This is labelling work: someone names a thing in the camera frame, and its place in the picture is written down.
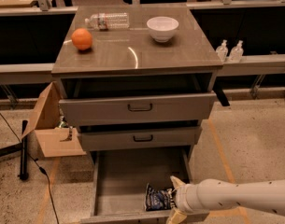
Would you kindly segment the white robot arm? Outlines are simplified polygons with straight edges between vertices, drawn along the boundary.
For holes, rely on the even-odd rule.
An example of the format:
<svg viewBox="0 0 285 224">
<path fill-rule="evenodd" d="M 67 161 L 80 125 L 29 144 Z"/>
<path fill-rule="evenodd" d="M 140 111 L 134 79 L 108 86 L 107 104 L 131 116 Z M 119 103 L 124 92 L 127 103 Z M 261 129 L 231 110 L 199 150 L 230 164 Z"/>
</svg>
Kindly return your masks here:
<svg viewBox="0 0 285 224">
<path fill-rule="evenodd" d="M 233 184 L 206 179 L 199 184 L 186 184 L 170 177 L 175 188 L 172 208 L 166 224 L 182 224 L 195 211 L 229 210 L 238 206 L 285 217 L 285 179 Z"/>
</svg>

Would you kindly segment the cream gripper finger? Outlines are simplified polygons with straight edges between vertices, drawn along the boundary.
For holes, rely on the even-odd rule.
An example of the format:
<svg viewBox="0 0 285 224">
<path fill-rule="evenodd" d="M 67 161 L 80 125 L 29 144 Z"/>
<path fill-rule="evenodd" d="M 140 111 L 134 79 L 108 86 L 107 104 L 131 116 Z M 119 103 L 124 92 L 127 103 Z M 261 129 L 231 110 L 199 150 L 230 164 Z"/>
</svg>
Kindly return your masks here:
<svg viewBox="0 0 285 224">
<path fill-rule="evenodd" d="M 174 189 L 179 189 L 181 186 L 185 185 L 185 183 L 182 180 L 180 180 L 178 177 L 175 177 L 173 175 L 170 176 L 170 180 L 172 182 Z"/>
<path fill-rule="evenodd" d="M 166 224 L 181 224 L 186 218 L 187 215 L 185 213 L 177 208 L 172 208 Z"/>
</svg>

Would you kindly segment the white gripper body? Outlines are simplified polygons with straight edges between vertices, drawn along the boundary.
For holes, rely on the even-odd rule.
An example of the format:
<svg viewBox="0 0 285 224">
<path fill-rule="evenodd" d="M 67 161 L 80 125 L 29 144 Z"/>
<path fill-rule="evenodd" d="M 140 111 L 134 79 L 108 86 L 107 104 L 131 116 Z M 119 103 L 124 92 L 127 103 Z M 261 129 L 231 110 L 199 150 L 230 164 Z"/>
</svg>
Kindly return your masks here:
<svg viewBox="0 0 285 224">
<path fill-rule="evenodd" d="M 197 187 L 193 184 L 184 184 L 176 188 L 175 203 L 177 208 L 186 214 L 200 210 Z"/>
</svg>

